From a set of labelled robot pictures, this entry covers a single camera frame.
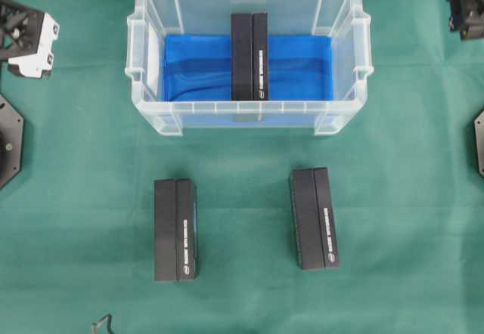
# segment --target plastic storage bin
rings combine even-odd
[[[230,35],[231,13],[253,11],[268,12],[269,34],[332,38],[332,101],[160,101],[166,35]],[[135,0],[125,69],[132,102],[162,135],[229,127],[307,127],[315,135],[336,134],[367,100],[367,77],[374,71],[370,22],[361,0]]]

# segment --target wire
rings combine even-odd
[[[112,320],[111,314],[104,315],[97,323],[93,323],[91,325],[91,333],[92,334],[98,334],[98,329],[99,327],[106,322],[106,330],[109,334],[114,334],[114,331],[111,329],[111,320]]]

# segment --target pair of black boxes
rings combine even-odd
[[[267,13],[232,14],[233,101],[268,100]]]
[[[293,170],[290,186],[300,267],[338,267],[327,169]],[[195,185],[189,179],[155,181],[154,196],[155,280],[193,280],[197,275]]]

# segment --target blue fabric liner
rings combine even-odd
[[[269,36],[269,99],[333,99],[331,38]],[[229,101],[230,36],[168,35],[163,61],[164,101]]]

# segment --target green cloth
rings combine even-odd
[[[16,0],[60,24],[50,79],[4,70],[25,116],[22,172],[0,191],[0,332],[477,333],[484,179],[472,121],[484,41],[445,0],[364,0],[375,73],[336,136],[187,130],[164,138],[130,98],[135,0]],[[341,267],[296,266],[288,176],[327,166]],[[153,180],[198,187],[200,276],[155,283]]]

